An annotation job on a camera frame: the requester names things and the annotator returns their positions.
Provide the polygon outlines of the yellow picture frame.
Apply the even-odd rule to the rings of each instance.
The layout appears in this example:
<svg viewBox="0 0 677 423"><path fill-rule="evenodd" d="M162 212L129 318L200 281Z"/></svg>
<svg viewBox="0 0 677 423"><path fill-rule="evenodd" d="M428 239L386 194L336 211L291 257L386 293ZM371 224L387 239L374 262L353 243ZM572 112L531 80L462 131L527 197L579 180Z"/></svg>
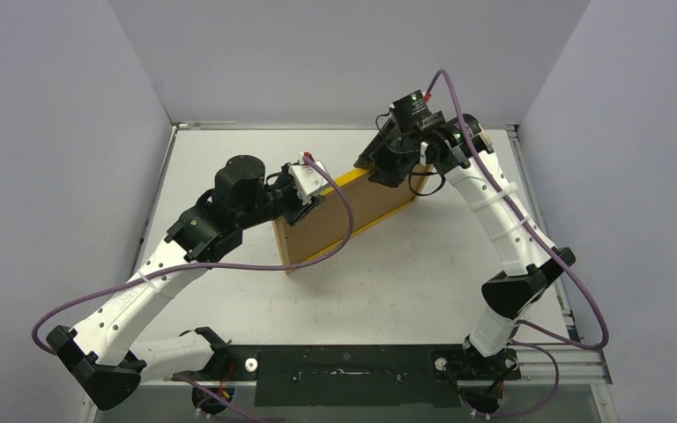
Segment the yellow picture frame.
<svg viewBox="0 0 677 423"><path fill-rule="evenodd" d="M318 204L300 221L289 224L284 218L272 223L281 265L286 274L305 263L336 253L350 238L388 219L416 201L414 191L424 188L427 178L417 166L409 183L389 188L370 181L371 172L355 168L335 179L336 191L328 180L308 164L291 165L288 174L297 178L298 204L308 194Z"/></svg>

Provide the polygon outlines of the brown cardboard backing board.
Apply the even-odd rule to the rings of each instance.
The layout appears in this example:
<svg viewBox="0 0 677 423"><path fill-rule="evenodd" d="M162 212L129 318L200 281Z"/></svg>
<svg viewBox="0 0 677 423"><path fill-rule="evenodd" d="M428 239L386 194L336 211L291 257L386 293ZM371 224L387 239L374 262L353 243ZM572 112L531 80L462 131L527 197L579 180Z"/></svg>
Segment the brown cardboard backing board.
<svg viewBox="0 0 677 423"><path fill-rule="evenodd" d="M337 179L353 210L356 236L388 219L416 201L413 189L423 189L427 178L412 178L412 187L402 183L388 188L368 180L369 171L354 169ZM338 246L346 235L346 207L333 189L322 192L324 201L295 226L284 219L273 222L279 256L283 264L315 259Z"/></svg>

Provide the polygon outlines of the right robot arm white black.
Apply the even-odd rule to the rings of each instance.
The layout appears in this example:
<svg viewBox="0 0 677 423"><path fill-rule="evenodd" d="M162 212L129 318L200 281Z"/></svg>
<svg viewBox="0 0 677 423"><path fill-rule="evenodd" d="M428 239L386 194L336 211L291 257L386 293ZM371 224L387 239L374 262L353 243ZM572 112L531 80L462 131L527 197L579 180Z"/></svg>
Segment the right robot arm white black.
<svg viewBox="0 0 677 423"><path fill-rule="evenodd" d="M417 90L393 101L387 121L354 165L369 180L389 188L414 176L439 175L467 202L502 263L486 282L487 306L463 343L465 371L475 379L512 372L516 356L509 349L518 319L576 258L539 234L522 210L517 185L506 177L487 132L472 115L446 120L431 112L428 97Z"/></svg>

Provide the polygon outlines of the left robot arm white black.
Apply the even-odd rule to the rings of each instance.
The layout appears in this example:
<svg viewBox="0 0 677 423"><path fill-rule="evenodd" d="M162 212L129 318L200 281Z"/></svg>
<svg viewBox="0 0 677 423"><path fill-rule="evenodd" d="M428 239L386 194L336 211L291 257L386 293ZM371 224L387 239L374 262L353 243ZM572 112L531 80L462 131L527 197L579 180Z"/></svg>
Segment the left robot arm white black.
<svg viewBox="0 0 677 423"><path fill-rule="evenodd" d="M207 327L152 342L138 337L180 292L240 247L245 230L304 218L321 202L327 175L322 162L305 152L269 183L263 161L234 156L126 284L87 318L47 335L49 347L98 409L112 409L141 384L164 376L198 372L213 380L226 372L225 342Z"/></svg>

